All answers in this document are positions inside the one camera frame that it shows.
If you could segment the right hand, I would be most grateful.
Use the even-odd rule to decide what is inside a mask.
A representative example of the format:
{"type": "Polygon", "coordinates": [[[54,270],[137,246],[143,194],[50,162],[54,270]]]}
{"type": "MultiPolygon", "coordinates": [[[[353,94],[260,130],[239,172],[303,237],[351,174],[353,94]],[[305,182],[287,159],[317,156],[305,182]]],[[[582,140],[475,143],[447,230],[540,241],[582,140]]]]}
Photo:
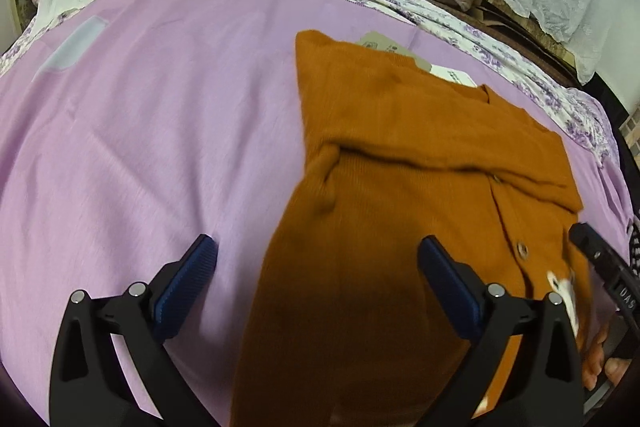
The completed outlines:
{"type": "Polygon", "coordinates": [[[593,391],[598,377],[605,375],[608,381],[617,386],[623,379],[630,362],[619,358],[609,358],[604,355],[604,343],[608,340],[610,324],[605,324],[593,337],[591,345],[582,359],[582,385],[593,391]]]}

